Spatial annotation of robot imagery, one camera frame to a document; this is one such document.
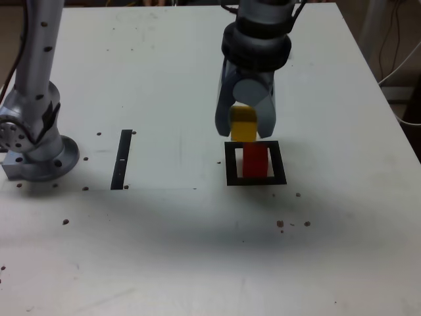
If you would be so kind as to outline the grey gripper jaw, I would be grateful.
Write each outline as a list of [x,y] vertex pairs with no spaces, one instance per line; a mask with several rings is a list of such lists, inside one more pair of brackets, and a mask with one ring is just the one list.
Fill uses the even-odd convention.
[[243,78],[233,90],[234,99],[254,108],[260,138],[271,137],[276,125],[273,78]]
[[237,67],[224,59],[215,112],[215,126],[221,136],[228,137],[231,132],[230,108],[235,103],[233,90],[238,81]]

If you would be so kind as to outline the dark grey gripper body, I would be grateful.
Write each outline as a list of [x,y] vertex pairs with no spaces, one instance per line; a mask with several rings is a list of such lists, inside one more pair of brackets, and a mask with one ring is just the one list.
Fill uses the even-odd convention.
[[264,86],[274,85],[274,71],[259,72],[255,70],[247,70],[245,68],[237,67],[236,74],[238,76],[237,83],[242,80],[254,80]]

